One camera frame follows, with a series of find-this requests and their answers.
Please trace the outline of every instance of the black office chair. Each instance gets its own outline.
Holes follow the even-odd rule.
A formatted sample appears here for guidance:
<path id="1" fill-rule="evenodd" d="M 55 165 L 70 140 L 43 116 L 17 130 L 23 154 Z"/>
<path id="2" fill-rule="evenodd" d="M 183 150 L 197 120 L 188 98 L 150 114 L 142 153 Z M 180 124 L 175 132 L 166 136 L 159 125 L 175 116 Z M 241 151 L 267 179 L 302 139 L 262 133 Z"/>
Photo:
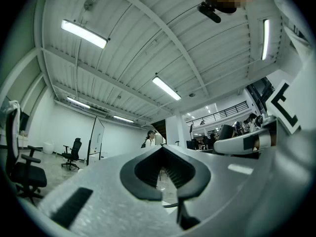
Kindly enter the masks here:
<path id="1" fill-rule="evenodd" d="M 66 163 L 63 163 L 61 164 L 61 166 L 64 166 L 64 165 L 69 165 L 69 170 L 70 170 L 70 167 L 73 166 L 73 167 L 76 167 L 78 169 L 80 169 L 76 164 L 72 163 L 72 161 L 74 160 L 78 160 L 79 159 L 79 149 L 81 147 L 81 142 L 80 142 L 80 138 L 77 138 L 75 139 L 75 142 L 74 142 L 74 145 L 73 145 L 73 148 L 70 148 L 71 149 L 71 154 L 68 153 L 68 146 L 65 146 L 64 147 L 66 148 L 66 153 L 63 153 L 62 156 L 64 158 L 66 158 L 68 161 Z"/>
<path id="2" fill-rule="evenodd" d="M 6 120 L 6 143 L 8 146 L 8 155 L 5 163 L 5 171 L 12 182 L 16 184 L 17 191 L 23 191 L 18 194 L 22 198 L 30 198 L 34 204 L 33 198 L 43 198 L 43 196 L 36 194 L 40 192 L 38 187 L 46 187 L 47 179 L 45 171 L 42 168 L 32 166 L 31 163 L 40 163 L 40 159 L 33 158 L 34 151 L 41 151 L 38 148 L 28 146 L 31 149 L 30 155 L 21 155 L 21 158 L 26 160 L 26 163 L 17 162 L 19 158 L 18 139 L 14 136 L 14 126 L 17 125 L 17 111 L 10 113 Z"/>

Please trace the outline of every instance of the black rubber pad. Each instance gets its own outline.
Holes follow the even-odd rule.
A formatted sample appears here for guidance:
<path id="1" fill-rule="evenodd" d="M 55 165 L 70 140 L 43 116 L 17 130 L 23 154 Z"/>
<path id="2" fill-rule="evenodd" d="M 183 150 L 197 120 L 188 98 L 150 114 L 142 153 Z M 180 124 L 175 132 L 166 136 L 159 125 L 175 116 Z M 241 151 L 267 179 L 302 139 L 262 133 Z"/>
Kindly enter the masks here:
<path id="1" fill-rule="evenodd" d="M 80 210 L 88 201 L 92 190 L 79 188 L 51 217 L 53 221 L 64 228 L 68 228 L 75 220 Z"/>

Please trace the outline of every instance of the staircase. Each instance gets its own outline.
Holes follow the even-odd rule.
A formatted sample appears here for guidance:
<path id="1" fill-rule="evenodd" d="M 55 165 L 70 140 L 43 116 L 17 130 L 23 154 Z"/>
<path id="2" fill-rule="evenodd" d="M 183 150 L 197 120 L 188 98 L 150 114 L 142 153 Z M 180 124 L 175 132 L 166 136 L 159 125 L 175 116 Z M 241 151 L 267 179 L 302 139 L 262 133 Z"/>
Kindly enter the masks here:
<path id="1" fill-rule="evenodd" d="M 152 126 L 159 132 L 162 137 L 167 141 L 167 133 L 166 133 L 166 120 L 163 119 L 161 121 L 158 121 L 156 123 L 153 123 Z"/>

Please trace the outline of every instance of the backpack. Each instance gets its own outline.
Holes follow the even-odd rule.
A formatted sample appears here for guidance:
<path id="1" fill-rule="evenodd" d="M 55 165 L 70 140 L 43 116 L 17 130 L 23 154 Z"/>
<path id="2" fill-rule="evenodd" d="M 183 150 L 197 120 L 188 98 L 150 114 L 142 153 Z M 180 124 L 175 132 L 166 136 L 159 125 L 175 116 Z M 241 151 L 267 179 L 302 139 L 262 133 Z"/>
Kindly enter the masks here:
<path id="1" fill-rule="evenodd" d="M 145 148 L 145 147 L 146 147 L 146 141 L 147 141 L 147 140 L 149 140 L 149 139 L 146 139 L 146 140 L 145 140 L 145 142 L 142 144 L 142 147 L 141 147 L 141 148 Z"/>

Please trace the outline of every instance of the ceiling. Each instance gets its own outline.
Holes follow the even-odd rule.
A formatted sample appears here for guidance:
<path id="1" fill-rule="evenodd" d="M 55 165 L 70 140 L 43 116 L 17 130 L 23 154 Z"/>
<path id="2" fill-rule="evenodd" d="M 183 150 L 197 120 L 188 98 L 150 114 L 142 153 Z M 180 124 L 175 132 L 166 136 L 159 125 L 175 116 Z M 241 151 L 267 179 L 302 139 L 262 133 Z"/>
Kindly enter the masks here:
<path id="1" fill-rule="evenodd" d="M 203 0 L 93 0 L 91 11 L 85 1 L 45 2 L 43 50 L 58 101 L 78 97 L 141 126 L 211 104 L 277 69 L 282 21 L 272 0 L 231 15 L 218 11 L 220 24 L 198 12 Z M 253 63 L 260 59 L 266 18 L 270 56 Z M 63 19 L 111 40 L 105 49 L 80 41 L 61 29 Z M 156 73 L 180 101 L 152 83 Z"/>

